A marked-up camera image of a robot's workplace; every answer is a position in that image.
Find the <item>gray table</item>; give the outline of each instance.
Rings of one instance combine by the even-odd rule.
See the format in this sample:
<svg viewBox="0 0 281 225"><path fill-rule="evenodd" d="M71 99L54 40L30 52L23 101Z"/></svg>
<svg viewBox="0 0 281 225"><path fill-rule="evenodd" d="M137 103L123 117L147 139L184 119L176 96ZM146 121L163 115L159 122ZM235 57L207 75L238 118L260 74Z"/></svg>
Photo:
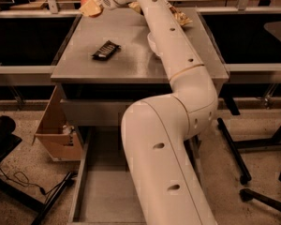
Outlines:
<svg viewBox="0 0 281 225"><path fill-rule="evenodd" d="M220 88L227 78L200 17L194 8L183 8L193 21L184 27L190 41ZM128 8L104 10L96 18L82 18L52 74L56 83L168 83L164 68L150 50L149 28L144 18ZM107 40L122 50L108 62L92 59Z"/></svg>
<svg viewBox="0 0 281 225"><path fill-rule="evenodd" d="M184 11L193 21L184 30L208 68L219 92L228 79L228 74L196 10L187 8ZM105 143L98 145L89 141L88 139L92 139L94 135L85 128L96 127L106 131L113 127L119 131L118 127L126 108L134 102L131 97L134 91L136 94L141 92L143 96L143 93L152 92L147 90L155 92L163 86L170 87L161 60L149 48L148 33L149 29L144 18L128 8L105 10L103 15L96 19L82 18L52 74L52 81L62 92L61 106L67 121L74 126L83 144L78 184L68 224L92 224L95 221L145 224L139 202L133 195L135 191L133 192L132 183L123 184L123 181L119 180L123 174L125 177L129 176L122 155L123 150L117 151L121 146L119 140L107 142L110 147L105 151L107 154L99 154L96 157L96 149L91 150L98 146L99 149L104 150L108 145ZM93 60L92 54L107 40L119 44L121 50L109 61ZM99 162L100 172L96 171L93 156L96 157L96 163ZM92 197L93 186L99 179L96 176L109 173L104 169L102 171L102 164L108 165L108 170L112 169L112 174L117 181L122 181L119 188L126 188L126 190L131 188L131 194L122 197L123 194L119 189L115 198L109 195L112 202L97 200L96 196ZM110 177L104 179L109 182L101 183L100 187L103 194L110 194L108 184L116 183ZM116 207L111 205L114 201L117 202ZM97 217L100 213L96 211L100 210L101 206L108 211L113 211L111 221L109 215Z"/></svg>

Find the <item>open drawer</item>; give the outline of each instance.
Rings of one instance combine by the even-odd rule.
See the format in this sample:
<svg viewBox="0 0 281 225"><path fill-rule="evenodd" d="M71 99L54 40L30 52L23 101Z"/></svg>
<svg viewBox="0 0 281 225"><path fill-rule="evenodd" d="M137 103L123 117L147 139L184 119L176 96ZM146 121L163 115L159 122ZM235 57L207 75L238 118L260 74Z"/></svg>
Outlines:
<svg viewBox="0 0 281 225"><path fill-rule="evenodd" d="M90 128L68 225L145 225L121 145L120 127Z"/></svg>

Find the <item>floor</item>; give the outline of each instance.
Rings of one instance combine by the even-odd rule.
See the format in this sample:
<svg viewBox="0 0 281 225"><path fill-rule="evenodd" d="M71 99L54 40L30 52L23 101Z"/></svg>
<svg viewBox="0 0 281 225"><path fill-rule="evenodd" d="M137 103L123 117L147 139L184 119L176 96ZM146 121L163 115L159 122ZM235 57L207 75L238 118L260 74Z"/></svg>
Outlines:
<svg viewBox="0 0 281 225"><path fill-rule="evenodd" d="M219 107L216 115L223 118L235 141L271 137L281 125L281 106L278 109L273 107L267 110L262 108L262 105L258 109L253 109L243 104L246 104L243 100L238 103L241 112L239 116L231 115L224 106ZM22 137L22 143L0 164L0 167L10 178L15 172L23 172L30 183L38 184L48 191L68 172L77 171L79 162L52 161L43 145L38 140L34 141L34 133L43 111L39 110L39 107L36 109L31 109L31 107L33 106L27 110L24 107L21 111L12 111L5 107L4 111L0 111L0 115L9 115L16 121L17 128L14 133ZM281 172L281 149L242 153L253 177L248 185L243 186L239 181L239 169L217 127L216 120L200 134L200 140L202 186L218 224L281 225L280 212L256 200L242 202L239 196L242 188L251 188L281 202L281 182L278 181L278 175ZM95 158L93 159L95 162L89 166L87 176L89 188L83 195L81 217L78 221L94 225L144 225L145 220L130 174L123 169L125 167L123 156L119 156L116 152L117 146L113 147L116 148L114 149L117 154L115 157L111 153L105 157L100 155L100 147L104 148L110 142L99 143L99 148L94 147L93 151L96 152L92 153L97 156L90 157L90 159ZM111 167L111 160L113 165L122 167ZM7 182L41 202L45 201L38 187L20 187L11 181ZM42 224L67 224L73 204L75 185L67 187ZM10 199L0 191L0 224L30 224L36 215L36 212Z"/></svg>

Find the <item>concrete floor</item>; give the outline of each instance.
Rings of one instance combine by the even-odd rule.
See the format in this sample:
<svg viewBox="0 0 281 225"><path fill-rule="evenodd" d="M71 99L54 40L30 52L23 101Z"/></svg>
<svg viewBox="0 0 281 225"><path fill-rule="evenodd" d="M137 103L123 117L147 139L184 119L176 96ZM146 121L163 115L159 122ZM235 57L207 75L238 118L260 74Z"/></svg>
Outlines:
<svg viewBox="0 0 281 225"><path fill-rule="evenodd" d="M34 133L43 111L26 111L23 109L21 111L0 111L1 114L9 115L16 121L17 128L14 133L22 137L22 143L0 164L0 167L8 176L12 177L17 171L24 172L31 183L39 184L45 190L49 190L60 182L67 172L78 170L79 162L52 161L52 158L38 140L32 144ZM216 117L223 118L235 141L267 138L271 137L281 125L281 108L266 110L244 107L241 109L241 115L239 116L232 116L228 110L220 108ZM281 225L280 212L255 200L242 202L239 196L240 189L251 188L281 202L281 182L277 179L281 172L281 149L242 153L248 170L253 177L248 185L242 186L239 182L239 169L217 127L216 120L206 131L200 134L200 140L202 141L200 161L203 187L218 224ZM111 171L104 173L100 169L96 170L94 174L94 184L96 179L99 179L98 181L102 181L102 179L107 181L105 184L108 184L109 179L112 179ZM121 176L127 177L129 172L121 173ZM8 182L41 202L45 201L44 196L40 194L37 187L20 187L10 181ZM123 185L119 183L118 185L114 184L112 187L102 187L100 190L89 192L85 194L85 197L90 198L90 203L99 204L97 198L99 196L107 198L106 192L108 192L109 196L115 196L115 201L121 201L123 199L122 195L116 191L122 187L121 190L126 191L121 192L124 193L124 197L128 196L127 194L129 193L132 194L133 214L127 214L125 209L122 211L117 209L119 203L112 203L113 199L110 197L106 200L106 203L100 204L101 209L97 209L96 212L95 210L90 211L93 215L82 217L81 221L89 222L89 224L104 225L145 224L141 215L141 208L135 204L138 203L138 199L133 187L127 180L124 185L127 189L123 188ZM74 187L68 187L65 190L42 224L67 224L69 211L73 204ZM9 196L0 191L0 224L30 224L36 215L36 212L10 199ZM126 219L128 215L133 223L129 223L129 220Z"/></svg>

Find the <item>metal table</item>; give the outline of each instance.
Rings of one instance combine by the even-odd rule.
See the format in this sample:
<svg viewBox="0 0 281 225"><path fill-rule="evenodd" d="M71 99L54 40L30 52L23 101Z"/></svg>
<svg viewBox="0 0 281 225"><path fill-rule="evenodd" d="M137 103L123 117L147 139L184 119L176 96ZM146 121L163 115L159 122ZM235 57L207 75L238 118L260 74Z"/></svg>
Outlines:
<svg viewBox="0 0 281 225"><path fill-rule="evenodd" d="M219 92L228 74L200 15L194 8L183 11L193 21L184 27L185 33ZM82 18L52 74L52 81L62 92L67 121L78 131L84 146L69 224L145 224L130 173L126 172L119 126L133 101L171 91L161 60L149 48L148 33L144 18L129 8L105 10L96 19ZM107 40L119 44L121 50L109 61L94 60L92 54ZM96 211L103 208L107 214L98 217L101 213Z"/></svg>

